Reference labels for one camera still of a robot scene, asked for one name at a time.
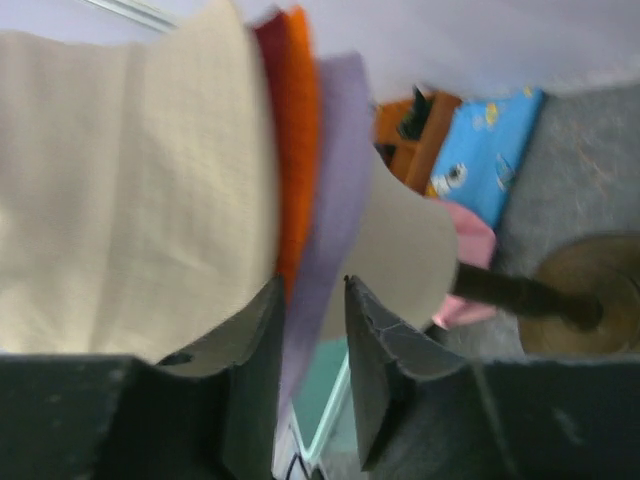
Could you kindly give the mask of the wooden compartment tray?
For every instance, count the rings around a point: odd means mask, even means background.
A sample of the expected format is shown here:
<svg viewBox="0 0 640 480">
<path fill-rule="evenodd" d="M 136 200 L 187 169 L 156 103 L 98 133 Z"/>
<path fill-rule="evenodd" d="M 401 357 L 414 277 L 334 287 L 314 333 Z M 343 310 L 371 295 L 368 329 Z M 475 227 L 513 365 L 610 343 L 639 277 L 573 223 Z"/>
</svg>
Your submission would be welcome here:
<svg viewBox="0 0 640 480">
<path fill-rule="evenodd" d="M 422 91 L 374 107 L 374 146 L 391 173 L 416 193 L 434 197 L 430 178 L 462 99 Z"/>
</svg>

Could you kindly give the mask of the teal plastic basket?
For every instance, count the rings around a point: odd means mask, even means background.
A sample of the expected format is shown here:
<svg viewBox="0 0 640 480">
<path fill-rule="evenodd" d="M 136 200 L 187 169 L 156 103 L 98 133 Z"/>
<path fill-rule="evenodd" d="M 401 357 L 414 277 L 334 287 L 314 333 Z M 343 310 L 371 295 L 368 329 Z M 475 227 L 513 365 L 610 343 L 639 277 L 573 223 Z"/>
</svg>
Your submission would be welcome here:
<svg viewBox="0 0 640 480">
<path fill-rule="evenodd" d="M 293 398 L 302 458 L 317 465 L 329 452 L 354 453 L 356 426 L 347 340 L 322 341 Z"/>
</svg>

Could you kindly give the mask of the purple bucket hat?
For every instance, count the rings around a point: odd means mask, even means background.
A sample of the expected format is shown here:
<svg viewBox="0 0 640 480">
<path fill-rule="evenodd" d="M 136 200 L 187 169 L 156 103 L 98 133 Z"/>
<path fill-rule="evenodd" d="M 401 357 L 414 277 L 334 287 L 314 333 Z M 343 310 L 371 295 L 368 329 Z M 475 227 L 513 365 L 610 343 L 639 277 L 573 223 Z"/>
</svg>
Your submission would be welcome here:
<svg viewBox="0 0 640 480">
<path fill-rule="evenodd" d="M 363 58 L 319 60 L 321 155 L 311 230 L 289 304 L 283 342 L 278 424 L 311 363 L 341 268 L 358 235 L 372 175 L 372 112 Z"/>
</svg>

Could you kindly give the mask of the pink bucket hat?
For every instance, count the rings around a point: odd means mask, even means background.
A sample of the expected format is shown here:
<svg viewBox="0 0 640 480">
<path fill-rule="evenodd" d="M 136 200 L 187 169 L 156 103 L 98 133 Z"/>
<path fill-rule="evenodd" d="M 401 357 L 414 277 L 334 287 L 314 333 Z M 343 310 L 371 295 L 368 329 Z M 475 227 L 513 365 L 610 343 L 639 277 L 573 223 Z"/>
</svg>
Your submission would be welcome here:
<svg viewBox="0 0 640 480">
<path fill-rule="evenodd" d="M 458 259 L 487 269 L 496 247 L 494 231 L 464 206 L 438 199 L 435 203 L 443 206 L 451 216 L 458 241 Z M 447 295 L 433 322 L 443 329 L 451 329 L 486 320 L 495 313 L 493 306 Z"/>
</svg>

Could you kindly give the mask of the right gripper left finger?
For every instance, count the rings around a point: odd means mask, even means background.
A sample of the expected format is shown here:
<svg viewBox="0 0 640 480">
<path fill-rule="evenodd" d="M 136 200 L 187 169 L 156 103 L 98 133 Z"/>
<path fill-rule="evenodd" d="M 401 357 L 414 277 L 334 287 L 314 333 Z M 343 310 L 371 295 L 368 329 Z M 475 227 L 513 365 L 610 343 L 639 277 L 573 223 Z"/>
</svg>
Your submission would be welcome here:
<svg viewBox="0 0 640 480">
<path fill-rule="evenodd" d="M 270 279 L 238 313 L 158 366 L 192 380 L 216 381 L 205 456 L 215 479 L 270 479 L 278 420 L 284 285 Z"/>
</svg>

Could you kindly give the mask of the beige bucket hat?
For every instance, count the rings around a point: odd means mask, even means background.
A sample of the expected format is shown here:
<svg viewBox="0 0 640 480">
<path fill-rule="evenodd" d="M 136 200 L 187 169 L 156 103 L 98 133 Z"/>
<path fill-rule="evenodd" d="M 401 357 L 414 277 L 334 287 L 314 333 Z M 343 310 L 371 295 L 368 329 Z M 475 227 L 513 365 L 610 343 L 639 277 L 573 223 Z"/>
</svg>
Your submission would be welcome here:
<svg viewBox="0 0 640 480">
<path fill-rule="evenodd" d="M 279 180 L 253 33 L 214 1 L 148 43 L 1 35 L 1 347 L 156 363 L 275 270 Z"/>
</svg>

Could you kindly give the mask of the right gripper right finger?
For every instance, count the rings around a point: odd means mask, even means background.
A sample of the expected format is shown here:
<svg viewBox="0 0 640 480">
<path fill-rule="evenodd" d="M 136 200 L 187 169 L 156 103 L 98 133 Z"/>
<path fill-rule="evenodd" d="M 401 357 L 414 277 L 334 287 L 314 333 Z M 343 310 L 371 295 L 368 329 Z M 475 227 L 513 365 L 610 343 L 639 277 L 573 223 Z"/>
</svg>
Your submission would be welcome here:
<svg viewBox="0 0 640 480">
<path fill-rule="evenodd" d="M 464 391 L 464 361 L 389 311 L 356 276 L 345 279 L 344 301 L 362 469 L 395 463 L 401 440 L 412 457 L 442 453 L 459 429 L 446 402 Z"/>
</svg>

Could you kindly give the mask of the cream mannequin head stand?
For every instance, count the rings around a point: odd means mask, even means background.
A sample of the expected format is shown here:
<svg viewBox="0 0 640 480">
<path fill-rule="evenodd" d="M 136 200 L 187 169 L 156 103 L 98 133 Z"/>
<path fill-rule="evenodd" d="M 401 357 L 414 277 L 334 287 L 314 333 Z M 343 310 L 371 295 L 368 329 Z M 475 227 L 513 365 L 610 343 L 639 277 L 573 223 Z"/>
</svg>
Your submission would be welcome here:
<svg viewBox="0 0 640 480">
<path fill-rule="evenodd" d="M 373 156 L 358 235 L 339 276 L 356 275 L 393 313 L 425 327 L 447 295 L 514 314 L 530 354 L 620 354 L 639 348 L 639 237 L 601 234 L 547 256 L 533 278 L 463 263 L 451 216 Z"/>
</svg>

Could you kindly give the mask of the blue printed cloth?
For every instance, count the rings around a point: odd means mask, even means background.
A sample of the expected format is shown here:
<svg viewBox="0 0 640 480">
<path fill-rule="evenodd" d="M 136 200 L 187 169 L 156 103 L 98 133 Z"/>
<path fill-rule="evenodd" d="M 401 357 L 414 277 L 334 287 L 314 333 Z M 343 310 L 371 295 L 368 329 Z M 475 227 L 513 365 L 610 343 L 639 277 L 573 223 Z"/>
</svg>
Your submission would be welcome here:
<svg viewBox="0 0 640 480">
<path fill-rule="evenodd" d="M 542 90 L 526 87 L 457 107 L 427 194 L 457 203 L 496 228 L 544 99 Z"/>
</svg>

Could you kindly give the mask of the dark red hat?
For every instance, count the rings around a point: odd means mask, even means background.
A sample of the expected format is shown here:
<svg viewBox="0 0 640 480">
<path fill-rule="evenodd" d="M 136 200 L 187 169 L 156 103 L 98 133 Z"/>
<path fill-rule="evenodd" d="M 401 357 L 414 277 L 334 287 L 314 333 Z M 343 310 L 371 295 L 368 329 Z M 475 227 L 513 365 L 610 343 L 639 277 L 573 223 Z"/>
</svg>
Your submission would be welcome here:
<svg viewBox="0 0 640 480">
<path fill-rule="evenodd" d="M 275 10 L 261 23 L 252 26 L 262 56 L 268 83 L 278 159 L 285 164 L 286 150 L 286 63 L 288 52 L 288 29 L 286 15 Z"/>
</svg>

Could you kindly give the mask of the orange bucket hat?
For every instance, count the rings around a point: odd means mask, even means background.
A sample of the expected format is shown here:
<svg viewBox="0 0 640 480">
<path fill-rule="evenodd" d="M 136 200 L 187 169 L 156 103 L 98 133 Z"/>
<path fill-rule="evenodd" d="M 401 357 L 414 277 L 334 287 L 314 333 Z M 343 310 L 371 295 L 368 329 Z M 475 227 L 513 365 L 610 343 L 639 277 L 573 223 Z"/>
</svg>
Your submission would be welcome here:
<svg viewBox="0 0 640 480">
<path fill-rule="evenodd" d="M 285 13 L 284 165 L 282 224 L 278 270 L 290 299 L 311 228 L 319 157 L 319 82 L 306 11 L 299 5 Z"/>
</svg>

